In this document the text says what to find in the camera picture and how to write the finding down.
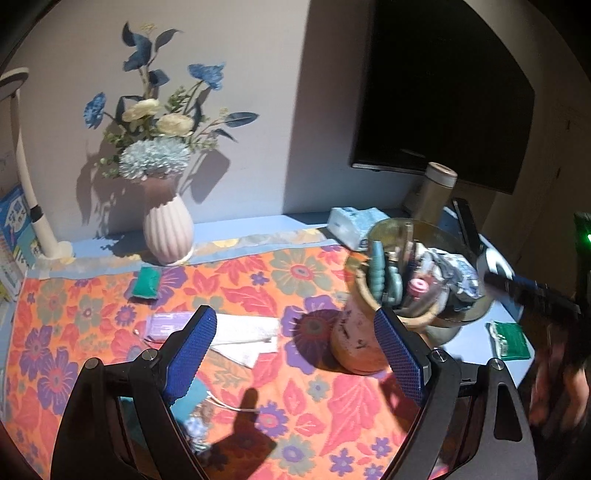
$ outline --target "metal thermos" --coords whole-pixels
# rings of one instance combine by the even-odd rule
[[[439,163],[430,162],[425,171],[425,179],[418,194],[413,218],[437,225],[441,211],[445,207],[456,184],[457,173]]]

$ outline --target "bottle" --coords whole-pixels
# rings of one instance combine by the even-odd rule
[[[409,308],[415,301],[429,291],[429,284],[422,278],[412,278],[408,282],[407,296],[404,299],[402,308]]]
[[[417,207],[413,211],[413,218],[437,225],[456,180],[457,173],[452,169],[439,163],[429,162],[421,192],[418,194]]]

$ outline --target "black television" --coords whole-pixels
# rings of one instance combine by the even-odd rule
[[[351,164],[424,172],[513,193],[535,93],[489,25],[464,0],[373,0]]]

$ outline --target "vase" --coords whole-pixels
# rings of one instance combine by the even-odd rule
[[[158,262],[168,267],[193,253],[193,220],[173,179],[147,178],[144,186],[144,238]]]

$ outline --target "white wall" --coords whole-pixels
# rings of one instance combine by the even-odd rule
[[[61,0],[11,63],[31,68],[22,91],[25,148],[56,235],[80,239],[141,226],[138,186],[93,180],[101,134],[86,130],[82,120],[95,93],[104,91],[113,110],[119,95],[140,89],[135,72],[121,70],[131,52],[119,37],[127,19],[134,28],[154,22],[184,31],[158,58],[157,67],[172,79],[162,98],[190,82],[187,64],[226,60],[224,88],[212,92],[206,112],[228,106],[261,114],[235,130],[239,144],[223,142],[220,154],[200,168],[184,195],[196,222],[336,205],[398,205],[414,176],[348,167],[368,1]],[[519,180],[516,194],[470,186],[458,192],[473,203],[485,233],[506,251],[518,243],[512,239],[519,227],[527,236],[523,212],[535,206],[535,195],[554,172],[546,154],[553,138],[548,129],[559,123],[554,105],[585,110],[590,86],[559,34],[527,0],[466,1],[512,51],[536,92],[525,180]],[[109,210],[110,203],[115,205]]]
[[[202,165],[194,191],[186,193],[194,220],[280,213],[307,9],[307,1],[293,0],[62,0],[11,62],[31,69],[22,89],[25,150],[56,236],[80,239],[141,227],[138,186],[99,179],[91,194],[90,166],[101,157],[102,129],[87,130],[82,118],[98,92],[106,93],[113,112],[120,95],[141,91],[137,73],[122,71],[133,52],[121,41],[126,20],[136,30],[154,22],[162,30],[184,31],[154,64],[171,77],[161,98],[182,83],[191,85],[188,64],[226,61],[223,89],[211,93],[204,113],[216,115],[227,106],[261,116],[233,131],[239,144],[222,142],[222,155]],[[200,200],[207,193],[202,203],[191,195]],[[111,198],[117,205],[108,219],[100,206]]]

